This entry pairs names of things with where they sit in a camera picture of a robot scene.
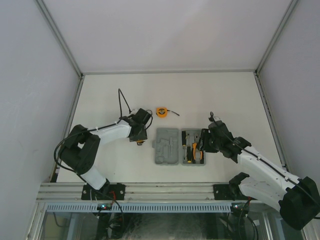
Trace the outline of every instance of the white arm segment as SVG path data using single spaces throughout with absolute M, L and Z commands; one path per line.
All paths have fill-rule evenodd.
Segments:
M 291 179 L 296 184 L 299 183 L 298 177 L 278 167 L 267 158 L 262 156 L 254 147 L 248 146 L 245 148 L 257 155 L 272 167 L 277 169 L 286 178 Z M 257 160 L 250 153 L 242 151 L 237 157 L 242 171 L 249 174 L 250 177 L 245 178 L 239 185 L 240 191 L 245 196 L 250 196 L 270 207 L 280 210 L 279 200 L 284 198 L 287 193 L 286 188 L 292 189 L 295 185 L 286 181 L 281 175 L 275 172 L 272 168 L 266 165 L 261 160 Z
M 131 126 L 126 121 L 121 120 L 118 124 L 101 130 L 93 131 L 92 134 L 99 136 L 99 146 L 112 142 L 116 139 L 127 138 L 130 134 Z M 106 182 L 106 177 L 92 165 L 89 171 L 82 174 L 81 177 L 94 189 L 99 190 Z

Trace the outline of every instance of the gray wall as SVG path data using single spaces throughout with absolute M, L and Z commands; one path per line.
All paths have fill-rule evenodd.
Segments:
M 0 239 L 23 239 L 77 76 L 32 0 L 0 1 Z
M 261 72 L 294 173 L 320 187 L 320 1 L 300 1 Z

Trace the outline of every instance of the orange tape measure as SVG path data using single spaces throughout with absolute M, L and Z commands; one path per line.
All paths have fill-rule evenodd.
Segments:
M 157 107 L 156 108 L 156 115 L 159 118 L 165 118 L 168 115 L 168 112 L 172 112 L 174 114 L 176 114 L 177 116 L 180 116 L 178 113 L 168 110 L 166 107 Z

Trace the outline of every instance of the tool tray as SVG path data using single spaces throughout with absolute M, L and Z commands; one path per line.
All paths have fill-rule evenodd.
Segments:
M 186 131 L 186 146 L 182 146 L 182 131 Z M 178 128 L 159 127 L 156 129 L 156 139 L 152 143 L 155 149 L 154 162 L 157 165 L 177 165 L 181 163 L 186 166 L 204 166 L 206 164 L 206 154 L 203 151 L 203 164 L 200 163 L 200 153 L 196 152 L 195 163 L 188 163 L 187 161 L 187 147 L 188 134 L 190 137 L 190 147 L 192 144 L 198 142 L 201 135 L 201 129 L 185 128 L 179 130 Z

